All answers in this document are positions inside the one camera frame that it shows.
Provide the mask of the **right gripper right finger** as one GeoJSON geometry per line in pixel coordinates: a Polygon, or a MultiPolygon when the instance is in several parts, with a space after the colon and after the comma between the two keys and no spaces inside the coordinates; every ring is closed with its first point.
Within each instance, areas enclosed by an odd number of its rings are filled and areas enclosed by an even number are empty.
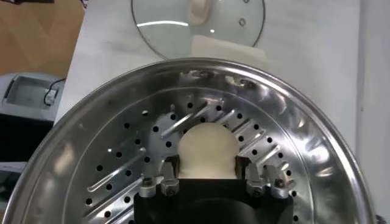
{"type": "Polygon", "coordinates": [[[273,200],[292,200],[286,181],[272,165],[265,165],[262,173],[248,157],[235,156],[234,199],[271,197],[273,200]]]}

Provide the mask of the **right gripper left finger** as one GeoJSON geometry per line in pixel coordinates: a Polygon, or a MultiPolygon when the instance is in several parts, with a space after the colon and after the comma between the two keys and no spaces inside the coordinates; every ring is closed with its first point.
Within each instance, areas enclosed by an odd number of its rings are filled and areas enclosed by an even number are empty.
{"type": "Polygon", "coordinates": [[[172,197],[179,191],[179,155],[168,156],[161,162],[158,170],[153,165],[147,165],[144,169],[143,179],[138,194],[143,198],[151,198],[157,195],[157,186],[160,192],[172,197]]]}

